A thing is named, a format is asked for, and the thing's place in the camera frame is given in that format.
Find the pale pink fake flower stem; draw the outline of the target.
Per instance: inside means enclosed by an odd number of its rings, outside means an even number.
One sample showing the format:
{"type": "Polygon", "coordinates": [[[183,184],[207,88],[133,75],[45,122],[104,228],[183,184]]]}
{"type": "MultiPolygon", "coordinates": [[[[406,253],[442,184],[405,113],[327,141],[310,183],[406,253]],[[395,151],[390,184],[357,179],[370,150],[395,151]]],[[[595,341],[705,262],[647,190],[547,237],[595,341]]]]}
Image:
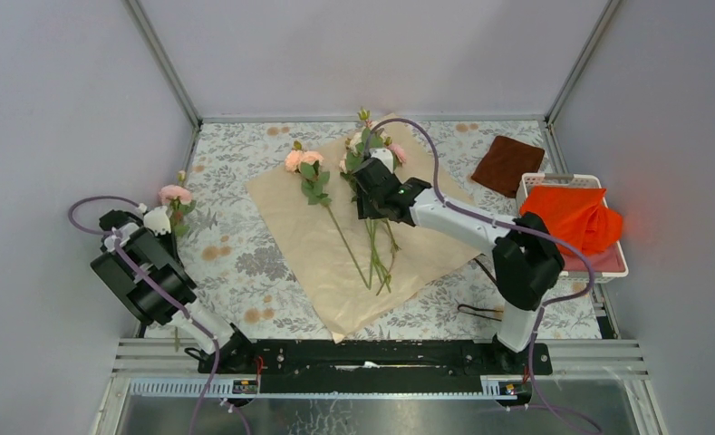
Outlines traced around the pale pink fake flower stem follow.
{"type": "Polygon", "coordinates": [[[285,157],[284,167],[285,171],[298,175],[300,179],[300,189],[307,200],[307,204],[310,206],[320,206],[327,212],[363,285],[366,289],[370,289],[372,286],[372,278],[366,275],[360,267],[338,219],[332,210],[333,200],[326,191],[327,184],[331,178],[331,172],[324,166],[324,156],[318,151],[307,149],[301,141],[295,140],[291,146],[291,150],[285,157]]]}

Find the pink fake rose spray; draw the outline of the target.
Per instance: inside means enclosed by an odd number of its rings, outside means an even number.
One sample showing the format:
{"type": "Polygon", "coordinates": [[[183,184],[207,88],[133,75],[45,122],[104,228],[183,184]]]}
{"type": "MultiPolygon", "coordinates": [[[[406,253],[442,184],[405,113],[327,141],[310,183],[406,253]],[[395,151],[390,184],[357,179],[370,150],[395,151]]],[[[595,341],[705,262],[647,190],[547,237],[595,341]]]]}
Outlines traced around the pink fake rose spray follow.
{"type": "Polygon", "coordinates": [[[372,287],[373,281],[376,280],[379,286],[376,294],[380,295],[384,291],[391,293],[391,272],[396,256],[401,249],[396,237],[393,235],[389,220],[387,218],[372,217],[369,214],[368,204],[358,193],[354,172],[358,167],[357,159],[367,155],[389,161],[391,172],[407,163],[407,155],[404,148],[399,143],[394,142],[393,138],[386,134],[383,129],[380,129],[375,134],[376,138],[371,136],[370,148],[367,150],[366,142],[368,141],[370,130],[370,127],[364,127],[362,131],[356,132],[350,139],[345,141],[345,153],[339,163],[339,170],[341,178],[349,184],[353,192],[352,202],[357,205],[358,218],[364,223],[367,232],[370,248],[368,286],[372,287]],[[391,261],[387,266],[384,264],[378,249],[380,229],[383,229],[389,238],[391,261]]]}

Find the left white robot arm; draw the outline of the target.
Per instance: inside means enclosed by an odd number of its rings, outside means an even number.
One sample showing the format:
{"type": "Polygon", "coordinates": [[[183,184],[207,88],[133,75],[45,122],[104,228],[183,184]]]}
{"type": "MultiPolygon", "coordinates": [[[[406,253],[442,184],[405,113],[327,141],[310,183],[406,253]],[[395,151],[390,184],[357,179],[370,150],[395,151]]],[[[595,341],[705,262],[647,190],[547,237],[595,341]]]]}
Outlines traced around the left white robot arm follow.
{"type": "Polygon", "coordinates": [[[239,328],[224,320],[196,295],[171,234],[157,235],[132,213],[112,210],[99,219],[101,255],[93,272],[141,325],[174,328],[195,345],[184,353],[200,373],[241,373],[257,368],[256,351],[239,328]]]}

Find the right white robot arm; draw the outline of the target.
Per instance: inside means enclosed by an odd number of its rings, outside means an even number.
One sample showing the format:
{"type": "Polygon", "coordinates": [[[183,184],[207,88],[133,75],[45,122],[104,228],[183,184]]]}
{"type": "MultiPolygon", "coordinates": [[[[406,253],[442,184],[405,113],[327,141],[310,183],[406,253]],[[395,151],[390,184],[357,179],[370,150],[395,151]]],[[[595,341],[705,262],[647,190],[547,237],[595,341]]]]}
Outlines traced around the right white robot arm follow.
{"type": "Polygon", "coordinates": [[[436,231],[491,256],[496,286],[505,301],[492,359],[502,372],[514,373],[523,367],[539,306],[565,268],[543,220],[533,213],[487,215],[438,194],[427,181],[409,178],[401,182],[377,158],[366,159],[353,176],[362,218],[386,218],[436,231]]]}

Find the large pink fake rose stem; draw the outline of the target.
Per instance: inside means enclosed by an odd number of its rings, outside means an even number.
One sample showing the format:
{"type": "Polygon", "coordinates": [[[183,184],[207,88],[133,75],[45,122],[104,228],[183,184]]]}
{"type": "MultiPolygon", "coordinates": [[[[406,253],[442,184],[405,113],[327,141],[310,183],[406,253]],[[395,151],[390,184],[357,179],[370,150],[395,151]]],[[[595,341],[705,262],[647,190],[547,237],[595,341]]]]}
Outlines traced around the large pink fake rose stem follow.
{"type": "Polygon", "coordinates": [[[164,186],[158,192],[159,202],[166,208],[170,232],[175,237],[183,237],[189,232],[190,227],[185,222],[185,217],[196,206],[191,191],[186,188],[186,180],[186,171],[180,170],[176,183],[164,186]]]}

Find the peach wrapping paper sheet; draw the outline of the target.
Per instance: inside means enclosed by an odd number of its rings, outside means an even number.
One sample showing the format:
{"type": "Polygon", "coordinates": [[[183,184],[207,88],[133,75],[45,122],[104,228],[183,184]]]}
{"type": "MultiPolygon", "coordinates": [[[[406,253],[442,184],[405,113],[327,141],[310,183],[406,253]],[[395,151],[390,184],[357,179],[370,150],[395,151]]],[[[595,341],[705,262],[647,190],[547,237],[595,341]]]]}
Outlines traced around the peach wrapping paper sheet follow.
{"type": "MultiPolygon", "coordinates": [[[[303,145],[324,156],[325,167],[331,172],[326,191],[333,200],[332,210],[360,267],[368,275],[367,232],[356,215],[351,189],[337,167],[345,141],[355,133],[319,147],[303,145]]],[[[374,280],[370,289],[365,288],[327,212],[320,206],[307,204],[298,175],[285,171],[284,159],[277,167],[249,180],[246,189],[331,339],[349,338],[408,302],[422,287],[459,270],[474,258],[485,262],[485,257],[477,256],[473,249],[450,237],[391,224],[401,250],[391,272],[391,293],[376,295],[378,282],[374,280]]]]}

